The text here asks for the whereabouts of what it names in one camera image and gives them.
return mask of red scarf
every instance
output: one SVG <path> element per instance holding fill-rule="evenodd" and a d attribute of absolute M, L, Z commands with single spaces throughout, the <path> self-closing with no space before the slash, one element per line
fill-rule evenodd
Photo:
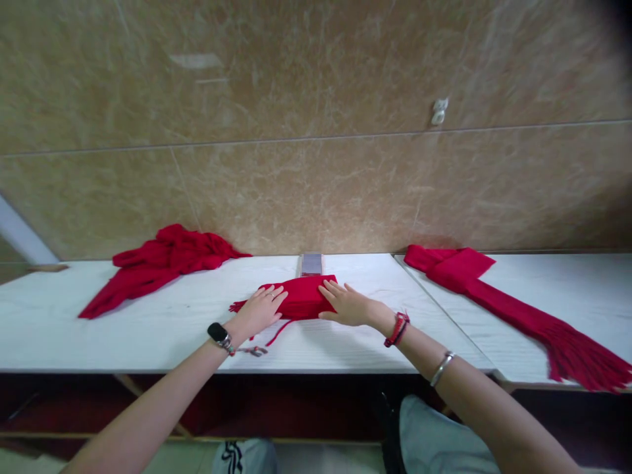
<path fill-rule="evenodd" d="M 215 234 L 190 232 L 180 224 L 167 226 L 158 231 L 155 240 L 112 258 L 112 263 L 120 270 L 79 317 L 94 319 L 125 300 L 153 293 L 180 275 L 215 270 L 230 258 L 251 256 L 236 251 Z"/>
<path fill-rule="evenodd" d="M 283 291 L 288 292 L 287 298 L 278 307 L 278 312 L 283 314 L 282 319 L 289 319 L 287 323 L 281 326 L 275 336 L 265 346 L 268 347 L 272 344 L 277 336 L 281 333 L 286 326 L 294 321 L 301 321 L 303 319 L 318 319 L 318 314 L 323 311 L 334 311 L 334 308 L 327 301 L 327 299 L 318 291 L 318 287 L 323 282 L 335 281 L 334 275 L 315 275 L 315 276 L 303 276 L 301 278 L 294 278 L 283 283 L 266 283 L 261 285 L 260 288 L 268 288 L 274 284 L 275 288 L 283 285 Z M 230 305 L 230 311 L 236 313 L 239 311 L 247 300 L 234 302 Z"/>
<path fill-rule="evenodd" d="M 411 245 L 404 262 L 542 343 L 548 355 L 550 379 L 575 380 L 587 390 L 609 392 L 632 382 L 632 365 L 618 355 L 564 321 L 479 280 L 496 263 L 490 257 L 471 248 L 429 250 Z"/>

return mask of white table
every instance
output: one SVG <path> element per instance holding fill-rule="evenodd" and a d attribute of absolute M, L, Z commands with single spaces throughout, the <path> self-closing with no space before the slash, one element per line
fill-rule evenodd
<path fill-rule="evenodd" d="M 60 273 L 35 273 L 0 286 L 0 371 L 164 373 L 207 340 L 213 321 L 261 284 L 295 278 L 298 256 L 227 261 L 214 271 L 180 277 L 159 291 L 126 302 L 93 321 L 77 315 L 111 278 L 110 262 L 70 262 Z M 325 273 L 393 309 L 483 371 L 494 365 L 389 254 L 326 255 Z M 263 345 L 283 324 L 255 338 Z M 383 338 L 367 328 L 329 321 L 289 325 L 256 358 L 238 354 L 223 373 L 414 373 Z"/>
<path fill-rule="evenodd" d="M 632 362 L 632 254 L 490 255 L 481 278 L 535 306 Z M 491 360 L 509 390 L 580 388 L 548 378 L 546 352 L 487 310 L 396 260 Z"/>

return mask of right hand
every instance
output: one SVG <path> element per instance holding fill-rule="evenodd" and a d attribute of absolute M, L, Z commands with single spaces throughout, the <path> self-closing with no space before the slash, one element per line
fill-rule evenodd
<path fill-rule="evenodd" d="M 395 312 L 384 303 L 367 298 L 346 283 L 342 287 L 335 281 L 325 281 L 324 285 L 318 289 L 336 312 L 320 313 L 320 319 L 336 321 L 346 326 L 367 325 L 376 329 L 389 321 L 394 324 Z"/>

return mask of silver bangle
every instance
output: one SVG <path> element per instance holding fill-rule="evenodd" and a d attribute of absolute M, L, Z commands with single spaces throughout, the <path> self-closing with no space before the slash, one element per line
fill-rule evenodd
<path fill-rule="evenodd" d="M 439 381 L 439 379 L 443 375 L 444 370 L 446 370 L 446 367 L 452 361 L 452 359 L 454 359 L 454 357 L 455 357 L 454 356 L 454 352 L 450 352 L 450 351 L 446 352 L 446 356 L 443 358 L 443 361 L 439 365 L 439 368 L 436 370 L 436 372 L 434 373 L 432 379 L 430 380 L 430 386 L 431 387 L 434 387 L 437 384 L 437 382 Z"/>

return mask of scarf fringe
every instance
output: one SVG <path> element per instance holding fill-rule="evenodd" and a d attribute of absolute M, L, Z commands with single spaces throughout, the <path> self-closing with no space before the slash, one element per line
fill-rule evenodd
<path fill-rule="evenodd" d="M 632 383 L 632 365 L 563 321 L 538 339 L 546 346 L 552 380 L 574 380 L 590 392 L 611 393 Z"/>

